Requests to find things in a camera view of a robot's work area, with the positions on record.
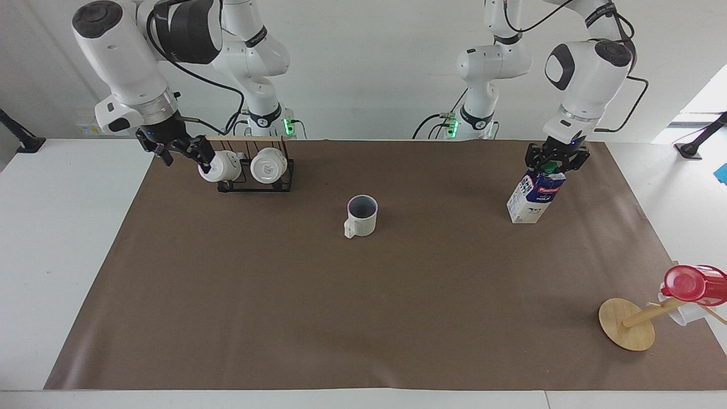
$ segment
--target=black cable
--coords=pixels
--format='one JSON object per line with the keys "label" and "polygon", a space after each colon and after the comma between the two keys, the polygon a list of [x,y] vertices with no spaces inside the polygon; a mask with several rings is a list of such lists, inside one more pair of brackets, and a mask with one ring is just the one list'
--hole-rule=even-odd
{"label": "black cable", "polygon": [[[175,0],[170,0],[169,3],[170,4],[179,4],[179,3],[184,3],[186,1],[190,1],[190,0],[176,0],[176,1]],[[224,132],[219,132],[219,130],[217,128],[214,128],[211,125],[209,126],[212,129],[218,131],[219,134],[221,134],[221,135],[227,135],[232,130],[232,129],[230,129],[230,124],[234,123],[237,120],[237,118],[240,116],[240,111],[242,111],[242,107],[245,104],[245,95],[240,90],[237,90],[237,89],[232,88],[232,87],[228,87],[227,85],[222,85],[220,83],[214,82],[211,79],[207,79],[207,78],[205,78],[205,77],[203,77],[203,76],[201,76],[199,74],[195,74],[194,72],[189,71],[188,69],[182,67],[178,63],[172,61],[172,59],[169,58],[168,54],[164,50],[162,50],[162,48],[156,43],[156,41],[154,41],[154,37],[153,37],[153,35],[151,33],[151,21],[152,21],[153,16],[154,16],[154,14],[152,12],[152,13],[149,13],[149,16],[146,18],[146,35],[149,37],[149,42],[154,47],[154,49],[156,49],[156,51],[159,54],[161,54],[164,57],[165,60],[169,61],[174,67],[180,69],[182,72],[186,73],[187,75],[193,76],[194,78],[197,78],[200,81],[206,82],[207,84],[214,85],[215,87],[219,87],[219,88],[222,88],[224,90],[232,91],[232,92],[240,95],[240,106],[237,109],[237,112],[235,112],[230,117],[230,119],[228,120],[228,123],[225,126],[225,131]],[[203,122],[201,120],[199,120],[199,123],[200,124],[203,124],[203,125],[209,125],[206,122]]]}
{"label": "black cable", "polygon": [[[457,106],[459,105],[459,103],[462,102],[462,99],[465,97],[468,90],[469,90],[469,88],[465,88],[465,91],[459,96],[459,100],[457,100],[456,103],[454,103],[454,105],[452,106],[452,109],[449,110],[450,114],[454,113],[454,110],[457,109]],[[446,123],[447,123],[447,119],[445,118],[442,121],[442,125],[446,125]],[[442,130],[442,128],[439,128],[437,130],[437,136],[435,136],[434,139],[439,139],[439,132],[441,132],[441,130]]]}
{"label": "black cable", "polygon": [[432,130],[429,131],[429,136],[427,136],[427,139],[432,139],[432,134],[434,133],[434,130],[439,128],[439,130],[442,130],[442,128],[447,127],[446,124],[437,124],[432,127]]}
{"label": "black cable", "polygon": [[305,124],[303,123],[303,121],[301,121],[300,119],[293,119],[292,121],[290,121],[290,123],[291,124],[300,124],[303,127],[303,136],[305,137],[306,140],[308,139],[308,132],[305,131]]}
{"label": "black cable", "polygon": [[626,36],[627,39],[621,40],[621,41],[629,41],[629,40],[633,39],[634,36],[636,35],[636,30],[634,29],[634,25],[631,24],[631,22],[629,20],[627,20],[626,17],[620,15],[619,13],[616,13],[616,18],[621,20],[622,22],[626,23],[626,25],[628,25],[628,27],[629,27],[629,30],[631,30],[631,35]]}
{"label": "black cable", "polygon": [[216,127],[213,127],[209,123],[207,123],[207,122],[205,122],[205,121],[203,121],[203,120],[201,120],[199,118],[192,118],[192,117],[189,117],[189,116],[177,116],[176,117],[176,120],[177,121],[190,122],[192,124],[204,125],[205,127],[208,127],[209,129],[217,132],[218,135],[227,135],[227,134],[223,133],[221,130],[217,129]]}
{"label": "black cable", "polygon": [[240,124],[247,124],[247,123],[248,123],[248,121],[246,119],[235,122],[235,124],[232,126],[232,134],[237,135],[237,126]]}
{"label": "black cable", "polygon": [[643,96],[646,94],[646,91],[648,90],[648,81],[643,78],[638,78],[636,76],[626,76],[626,79],[630,79],[631,81],[643,82],[643,91],[641,91],[641,95],[639,95],[638,99],[636,100],[636,103],[634,103],[634,106],[631,108],[631,112],[629,112],[629,114],[626,116],[624,123],[621,124],[621,126],[616,128],[615,130],[608,130],[606,128],[596,128],[593,132],[607,132],[607,133],[618,132],[618,131],[624,129],[626,124],[629,122],[629,119],[631,119],[631,116],[634,114],[634,111],[636,111],[638,104],[641,102],[641,100],[643,99]]}
{"label": "black cable", "polygon": [[497,125],[497,130],[495,131],[495,136],[492,137],[492,140],[496,140],[497,139],[497,135],[499,134],[499,122],[498,121],[495,121],[492,124],[492,126],[494,127],[495,125]]}
{"label": "black cable", "polygon": [[546,15],[545,17],[543,17],[539,22],[535,23],[534,25],[532,25],[532,26],[530,26],[528,28],[515,28],[515,27],[513,27],[513,24],[510,23],[510,17],[507,15],[507,2],[505,2],[505,4],[504,4],[504,8],[505,8],[505,22],[507,23],[508,26],[510,26],[510,29],[513,30],[513,31],[515,31],[516,33],[525,33],[527,31],[532,30],[533,28],[536,28],[538,25],[543,24],[547,19],[551,18],[555,13],[559,12],[565,6],[567,6],[568,4],[570,4],[572,2],[573,2],[573,0],[566,1],[565,3],[561,4],[560,6],[558,6],[558,8],[556,8],[555,10],[553,10],[552,12],[550,12],[550,14]]}
{"label": "black cable", "polygon": [[708,127],[710,127],[710,125],[707,125],[706,127],[703,127],[703,128],[701,128],[700,130],[696,130],[696,131],[694,131],[694,132],[690,132],[690,133],[688,133],[688,134],[686,134],[686,135],[682,135],[682,136],[680,136],[680,137],[679,137],[678,139],[675,139],[675,140],[674,140],[674,142],[671,142],[671,144],[670,144],[670,145],[674,145],[675,143],[679,142],[680,140],[682,140],[682,139],[684,139],[684,138],[686,138],[686,137],[688,137],[688,136],[692,136],[692,135],[694,135],[695,133],[698,133],[698,132],[704,132],[705,130],[707,130],[707,128],[708,128]]}
{"label": "black cable", "polygon": [[424,121],[422,121],[421,124],[419,124],[419,126],[417,127],[417,130],[414,131],[414,136],[412,136],[411,139],[417,139],[417,134],[419,133],[420,130],[422,130],[422,128],[424,127],[424,125],[427,122],[431,121],[432,119],[438,118],[438,117],[439,117],[439,114],[434,114],[434,115],[428,116]]}

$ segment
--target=green cap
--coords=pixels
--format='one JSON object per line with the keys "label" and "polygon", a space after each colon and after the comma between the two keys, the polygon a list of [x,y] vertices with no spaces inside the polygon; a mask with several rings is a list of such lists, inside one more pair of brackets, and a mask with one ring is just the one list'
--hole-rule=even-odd
{"label": "green cap", "polygon": [[555,173],[555,171],[558,170],[558,163],[550,161],[544,164],[540,169],[545,173]]}

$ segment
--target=red cup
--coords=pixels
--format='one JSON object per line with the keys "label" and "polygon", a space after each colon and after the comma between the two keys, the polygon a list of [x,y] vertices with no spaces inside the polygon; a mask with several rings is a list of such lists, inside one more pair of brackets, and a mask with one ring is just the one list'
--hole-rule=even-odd
{"label": "red cup", "polygon": [[664,276],[662,294],[686,303],[727,303],[727,274],[712,266],[676,266]]}

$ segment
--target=blue object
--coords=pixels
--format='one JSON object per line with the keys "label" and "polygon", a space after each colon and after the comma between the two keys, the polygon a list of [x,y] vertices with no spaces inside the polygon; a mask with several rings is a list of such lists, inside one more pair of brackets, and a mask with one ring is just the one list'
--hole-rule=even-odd
{"label": "blue object", "polygon": [[563,183],[566,182],[566,176],[563,173],[549,175],[545,172],[529,170],[526,176],[527,178],[523,180],[525,183],[531,185],[525,188],[529,192],[526,198],[530,203],[552,202],[555,200],[555,195],[560,191]]}
{"label": "blue object", "polygon": [[715,176],[717,176],[717,180],[727,185],[727,163],[715,172]]}

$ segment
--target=milk carton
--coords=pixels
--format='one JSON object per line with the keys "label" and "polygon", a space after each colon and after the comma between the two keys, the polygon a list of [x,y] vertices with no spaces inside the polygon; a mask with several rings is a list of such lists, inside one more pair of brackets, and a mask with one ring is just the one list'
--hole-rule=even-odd
{"label": "milk carton", "polygon": [[541,170],[528,170],[507,201],[513,223],[537,223],[555,195],[566,182],[563,173],[553,173],[558,164],[551,162]]}

